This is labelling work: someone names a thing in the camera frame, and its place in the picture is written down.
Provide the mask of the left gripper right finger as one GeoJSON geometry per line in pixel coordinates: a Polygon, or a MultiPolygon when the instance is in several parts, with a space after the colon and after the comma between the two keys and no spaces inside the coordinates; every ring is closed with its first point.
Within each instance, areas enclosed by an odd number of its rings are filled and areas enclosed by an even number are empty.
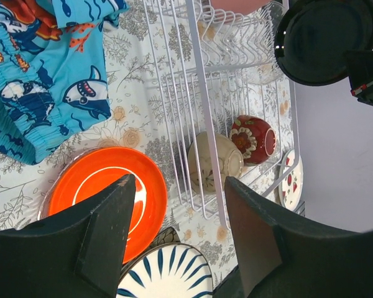
{"type": "Polygon", "coordinates": [[[373,230],[315,222],[234,177],[224,190],[247,297],[373,297],[373,230]]]}

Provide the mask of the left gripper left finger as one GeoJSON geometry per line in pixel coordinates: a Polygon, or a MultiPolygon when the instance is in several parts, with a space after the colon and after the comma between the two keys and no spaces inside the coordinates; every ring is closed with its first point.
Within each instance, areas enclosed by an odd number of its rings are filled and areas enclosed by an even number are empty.
{"type": "Polygon", "coordinates": [[[0,297],[115,297],[135,182],[0,231],[0,297]]]}

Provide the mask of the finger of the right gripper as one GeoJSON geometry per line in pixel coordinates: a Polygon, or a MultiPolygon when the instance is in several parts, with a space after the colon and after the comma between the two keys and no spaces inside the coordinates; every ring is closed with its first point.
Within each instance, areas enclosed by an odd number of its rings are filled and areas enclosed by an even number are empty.
{"type": "Polygon", "coordinates": [[[373,85],[373,50],[348,50],[344,61],[352,93],[361,93],[373,85]]]}

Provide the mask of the black round plate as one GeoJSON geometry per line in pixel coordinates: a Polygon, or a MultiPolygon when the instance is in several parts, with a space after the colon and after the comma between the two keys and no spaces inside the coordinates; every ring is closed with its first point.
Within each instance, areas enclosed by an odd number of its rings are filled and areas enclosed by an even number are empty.
{"type": "Polygon", "coordinates": [[[346,78],[344,54],[373,49],[373,1],[297,1],[274,38],[279,68],[305,86],[346,78]]]}

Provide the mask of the orange round plate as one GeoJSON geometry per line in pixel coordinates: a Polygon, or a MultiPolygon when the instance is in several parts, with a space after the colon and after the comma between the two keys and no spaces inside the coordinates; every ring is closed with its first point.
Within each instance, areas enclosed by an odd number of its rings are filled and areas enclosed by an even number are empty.
{"type": "Polygon", "coordinates": [[[134,207],[123,263],[140,255],[159,232],[167,211],[167,187],[159,166],[144,153],[126,147],[98,147],[76,157],[59,174],[41,205],[44,219],[84,200],[107,195],[133,176],[134,207]]]}

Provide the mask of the blue striped white plate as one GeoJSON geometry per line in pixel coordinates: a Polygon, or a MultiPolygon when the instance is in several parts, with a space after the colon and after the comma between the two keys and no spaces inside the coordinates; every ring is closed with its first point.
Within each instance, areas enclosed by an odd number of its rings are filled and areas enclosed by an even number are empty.
{"type": "Polygon", "coordinates": [[[117,297],[212,297],[213,277],[203,254],[190,245],[162,245],[122,277],[117,297]]]}

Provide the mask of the red bowl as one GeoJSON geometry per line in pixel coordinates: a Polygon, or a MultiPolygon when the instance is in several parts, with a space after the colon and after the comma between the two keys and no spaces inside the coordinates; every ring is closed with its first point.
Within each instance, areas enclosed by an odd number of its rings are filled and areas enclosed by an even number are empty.
{"type": "Polygon", "coordinates": [[[275,153],[275,130],[259,117],[239,115],[233,122],[229,138],[242,153],[245,166],[259,165],[275,153]]]}

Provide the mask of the clear plastic bowl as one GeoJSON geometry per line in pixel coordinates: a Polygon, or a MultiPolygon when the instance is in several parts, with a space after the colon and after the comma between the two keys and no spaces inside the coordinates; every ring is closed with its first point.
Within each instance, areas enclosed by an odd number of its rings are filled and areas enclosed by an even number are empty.
{"type": "Polygon", "coordinates": [[[270,1],[248,15],[232,14],[236,38],[231,43],[241,51],[239,57],[244,66],[241,73],[245,82],[265,85],[283,75],[276,62],[274,41],[285,11],[280,2],[270,1]]]}

